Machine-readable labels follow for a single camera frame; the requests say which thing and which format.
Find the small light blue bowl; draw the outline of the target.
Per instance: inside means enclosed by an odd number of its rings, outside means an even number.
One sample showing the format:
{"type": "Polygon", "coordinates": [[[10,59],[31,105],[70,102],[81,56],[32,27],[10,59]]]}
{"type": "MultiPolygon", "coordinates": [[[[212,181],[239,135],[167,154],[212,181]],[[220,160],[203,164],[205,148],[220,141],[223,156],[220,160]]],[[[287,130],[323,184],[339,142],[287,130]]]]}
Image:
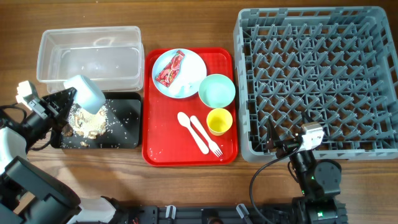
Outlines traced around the small light blue bowl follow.
{"type": "Polygon", "coordinates": [[[76,90],[74,102],[91,114],[96,114],[105,104],[106,98],[103,92],[84,75],[76,75],[63,83],[66,89],[76,90]]]}

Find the leftover rice and food scraps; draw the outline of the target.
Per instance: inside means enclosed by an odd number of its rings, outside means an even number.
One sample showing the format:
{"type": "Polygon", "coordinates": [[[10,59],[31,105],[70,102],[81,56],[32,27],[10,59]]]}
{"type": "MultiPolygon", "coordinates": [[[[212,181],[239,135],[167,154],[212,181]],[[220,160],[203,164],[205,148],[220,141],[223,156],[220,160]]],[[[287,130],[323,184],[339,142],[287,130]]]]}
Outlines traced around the leftover rice and food scraps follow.
{"type": "Polygon", "coordinates": [[[106,132],[108,109],[102,106],[96,114],[91,114],[78,104],[72,104],[62,131],[61,148],[89,147],[89,140],[95,140],[106,132]]]}

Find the yellow plastic cup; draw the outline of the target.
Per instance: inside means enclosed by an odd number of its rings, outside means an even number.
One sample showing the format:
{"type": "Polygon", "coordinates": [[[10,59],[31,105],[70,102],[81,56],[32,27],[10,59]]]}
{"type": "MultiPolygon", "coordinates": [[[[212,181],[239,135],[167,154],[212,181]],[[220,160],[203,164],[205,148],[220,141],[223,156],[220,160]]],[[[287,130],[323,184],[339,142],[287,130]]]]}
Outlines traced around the yellow plastic cup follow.
{"type": "Polygon", "coordinates": [[[232,127],[233,117],[228,110],[216,108],[208,113],[206,124],[211,134],[221,136],[232,127]]]}

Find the black plastic waste tray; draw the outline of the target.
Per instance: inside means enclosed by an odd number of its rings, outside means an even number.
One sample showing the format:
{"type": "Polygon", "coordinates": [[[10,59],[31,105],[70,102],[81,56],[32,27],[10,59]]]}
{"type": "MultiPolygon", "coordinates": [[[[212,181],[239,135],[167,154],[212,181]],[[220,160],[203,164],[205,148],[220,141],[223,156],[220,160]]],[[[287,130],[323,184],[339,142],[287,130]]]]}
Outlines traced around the black plastic waste tray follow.
{"type": "Polygon", "coordinates": [[[124,148],[134,149],[141,143],[141,111],[140,94],[136,92],[106,92],[105,132],[90,139],[73,133],[52,134],[50,145],[57,149],[99,149],[124,148]]]}

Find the clear plastic waste bin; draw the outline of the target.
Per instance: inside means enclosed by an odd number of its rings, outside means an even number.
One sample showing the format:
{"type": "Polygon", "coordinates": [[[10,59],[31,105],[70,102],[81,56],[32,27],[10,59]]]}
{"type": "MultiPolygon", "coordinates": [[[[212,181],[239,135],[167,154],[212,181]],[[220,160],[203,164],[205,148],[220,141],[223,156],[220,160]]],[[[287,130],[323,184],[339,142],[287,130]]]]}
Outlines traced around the clear plastic waste bin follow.
{"type": "Polygon", "coordinates": [[[144,86],[144,46],[137,26],[46,30],[37,57],[37,80],[49,93],[84,75],[103,91],[140,91],[144,86]]]}

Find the mint green bowl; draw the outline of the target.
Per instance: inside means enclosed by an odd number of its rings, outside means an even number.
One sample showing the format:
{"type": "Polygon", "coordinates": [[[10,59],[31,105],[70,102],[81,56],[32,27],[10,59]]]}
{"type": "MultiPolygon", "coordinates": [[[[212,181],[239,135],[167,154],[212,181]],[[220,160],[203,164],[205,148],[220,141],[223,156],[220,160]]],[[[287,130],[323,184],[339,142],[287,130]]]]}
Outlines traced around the mint green bowl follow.
{"type": "Polygon", "coordinates": [[[200,83],[198,95],[209,108],[225,108],[233,102],[236,89],[226,75],[212,74],[200,83]]]}

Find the red snack wrapper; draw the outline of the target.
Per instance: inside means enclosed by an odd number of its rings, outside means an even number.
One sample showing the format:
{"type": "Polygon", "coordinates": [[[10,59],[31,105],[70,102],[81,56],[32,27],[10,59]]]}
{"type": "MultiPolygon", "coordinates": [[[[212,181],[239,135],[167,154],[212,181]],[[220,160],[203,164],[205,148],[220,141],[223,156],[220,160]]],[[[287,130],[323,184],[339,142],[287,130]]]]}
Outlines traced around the red snack wrapper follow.
{"type": "Polygon", "coordinates": [[[180,66],[185,54],[181,50],[177,50],[171,61],[156,76],[155,80],[165,87],[169,87],[180,72],[180,66]]]}

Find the white tissue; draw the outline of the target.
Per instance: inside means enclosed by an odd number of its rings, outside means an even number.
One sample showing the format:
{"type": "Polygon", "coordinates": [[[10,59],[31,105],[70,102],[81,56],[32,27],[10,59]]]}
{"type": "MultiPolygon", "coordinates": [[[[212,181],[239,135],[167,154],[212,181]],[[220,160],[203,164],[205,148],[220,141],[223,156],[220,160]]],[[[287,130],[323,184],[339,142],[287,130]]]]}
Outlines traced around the white tissue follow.
{"type": "Polygon", "coordinates": [[[172,96],[178,96],[184,91],[189,91],[192,87],[190,82],[175,82],[169,86],[169,93],[172,96]]]}

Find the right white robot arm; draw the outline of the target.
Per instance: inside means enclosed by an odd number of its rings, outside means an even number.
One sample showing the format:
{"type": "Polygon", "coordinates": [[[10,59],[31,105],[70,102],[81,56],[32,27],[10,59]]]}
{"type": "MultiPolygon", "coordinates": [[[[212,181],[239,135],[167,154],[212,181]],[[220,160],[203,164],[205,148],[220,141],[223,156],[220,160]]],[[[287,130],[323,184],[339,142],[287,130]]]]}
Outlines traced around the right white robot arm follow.
{"type": "Polygon", "coordinates": [[[266,149],[275,149],[278,159],[288,158],[301,197],[292,199],[290,223],[347,223],[345,205],[335,197],[341,193],[341,166],[331,159],[315,159],[313,151],[322,143],[323,127],[304,116],[302,132],[281,140],[272,120],[267,119],[266,149]]]}

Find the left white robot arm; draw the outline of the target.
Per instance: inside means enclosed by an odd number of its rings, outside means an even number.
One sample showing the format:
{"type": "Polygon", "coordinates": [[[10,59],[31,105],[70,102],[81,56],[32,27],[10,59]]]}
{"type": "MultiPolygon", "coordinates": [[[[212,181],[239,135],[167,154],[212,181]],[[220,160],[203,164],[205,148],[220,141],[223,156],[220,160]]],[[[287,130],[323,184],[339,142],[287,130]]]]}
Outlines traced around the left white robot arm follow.
{"type": "Polygon", "coordinates": [[[39,98],[23,97],[33,110],[14,121],[1,107],[1,223],[127,223],[114,198],[83,200],[67,185],[31,164],[26,155],[49,131],[66,125],[76,88],[39,98]]]}

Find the grey plastic dishwasher rack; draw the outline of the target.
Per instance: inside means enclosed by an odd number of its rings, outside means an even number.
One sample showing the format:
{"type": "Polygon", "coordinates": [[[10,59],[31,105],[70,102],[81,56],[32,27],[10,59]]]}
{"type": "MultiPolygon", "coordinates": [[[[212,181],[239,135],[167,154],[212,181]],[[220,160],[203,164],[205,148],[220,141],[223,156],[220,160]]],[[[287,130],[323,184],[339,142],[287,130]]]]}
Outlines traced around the grey plastic dishwasher rack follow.
{"type": "Polygon", "coordinates": [[[242,157],[266,163],[305,116],[325,132],[320,159],[397,157],[397,52],[381,7],[242,9],[233,32],[242,157]]]}

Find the cream plastic fork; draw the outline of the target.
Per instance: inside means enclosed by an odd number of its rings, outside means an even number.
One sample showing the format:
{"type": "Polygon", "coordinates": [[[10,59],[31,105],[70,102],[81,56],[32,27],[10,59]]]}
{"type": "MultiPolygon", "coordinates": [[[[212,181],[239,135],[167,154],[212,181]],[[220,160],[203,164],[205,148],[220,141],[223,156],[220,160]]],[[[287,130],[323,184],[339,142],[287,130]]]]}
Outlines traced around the cream plastic fork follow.
{"type": "Polygon", "coordinates": [[[198,118],[193,115],[190,117],[190,121],[196,127],[196,129],[201,133],[201,135],[207,140],[208,147],[210,151],[217,157],[221,157],[223,155],[220,147],[215,143],[205,131],[204,127],[202,126],[201,122],[199,122],[198,118]]]}

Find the cream plastic spoon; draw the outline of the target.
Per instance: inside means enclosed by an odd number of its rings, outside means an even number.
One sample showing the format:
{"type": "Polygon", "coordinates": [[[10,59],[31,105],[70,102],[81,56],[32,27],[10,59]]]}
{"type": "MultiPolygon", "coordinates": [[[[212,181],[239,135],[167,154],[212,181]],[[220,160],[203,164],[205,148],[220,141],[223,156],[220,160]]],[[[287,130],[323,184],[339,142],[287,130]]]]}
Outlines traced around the cream plastic spoon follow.
{"type": "Polygon", "coordinates": [[[194,141],[196,142],[201,152],[203,154],[208,154],[210,150],[208,149],[206,144],[202,141],[202,139],[199,137],[199,135],[191,127],[190,118],[184,112],[178,112],[177,119],[181,126],[188,129],[188,131],[192,135],[194,141]]]}

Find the light blue round plate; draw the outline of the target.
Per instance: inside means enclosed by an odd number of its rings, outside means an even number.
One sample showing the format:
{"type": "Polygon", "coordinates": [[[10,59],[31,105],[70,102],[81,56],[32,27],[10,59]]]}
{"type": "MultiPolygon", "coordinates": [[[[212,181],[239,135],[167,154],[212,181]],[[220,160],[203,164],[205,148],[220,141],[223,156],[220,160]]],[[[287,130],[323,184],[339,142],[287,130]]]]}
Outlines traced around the light blue round plate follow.
{"type": "Polygon", "coordinates": [[[188,98],[196,94],[199,90],[200,83],[207,76],[207,69],[204,60],[194,51],[188,49],[172,49],[162,53],[160,57],[155,61],[152,67],[152,81],[163,95],[170,98],[188,98]],[[156,76],[165,68],[165,66],[171,61],[177,50],[181,50],[185,57],[182,60],[180,66],[180,72],[173,83],[175,82],[190,82],[192,87],[189,91],[184,91],[178,96],[172,96],[169,93],[169,87],[165,87],[155,80],[156,76]]]}

